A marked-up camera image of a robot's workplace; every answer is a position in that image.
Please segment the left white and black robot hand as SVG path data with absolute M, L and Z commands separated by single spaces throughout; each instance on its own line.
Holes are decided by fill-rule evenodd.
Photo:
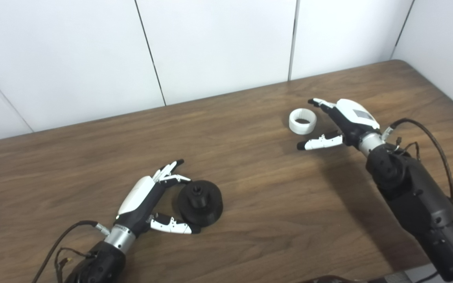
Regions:
M 196 224 L 161 213 L 153 213 L 168 188 L 191 182 L 190 178 L 174 174 L 176 168 L 183 163 L 183 159 L 173 161 L 158 169 L 153 176 L 144 176 L 139 179 L 122 202 L 114 226 L 129 229 L 135 237 L 139 237 L 149 229 L 167 233 L 201 233 L 202 229 Z

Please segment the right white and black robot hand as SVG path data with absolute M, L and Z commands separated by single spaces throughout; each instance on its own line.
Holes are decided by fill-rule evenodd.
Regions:
M 376 147 L 385 144 L 379 123 L 361 104 L 349 99 L 330 103 L 318 98 L 310 99 L 308 103 L 328 114 L 338 130 L 322 134 L 317 139 L 301 141 L 297 143 L 297 150 L 309 151 L 344 144 L 368 156 Z

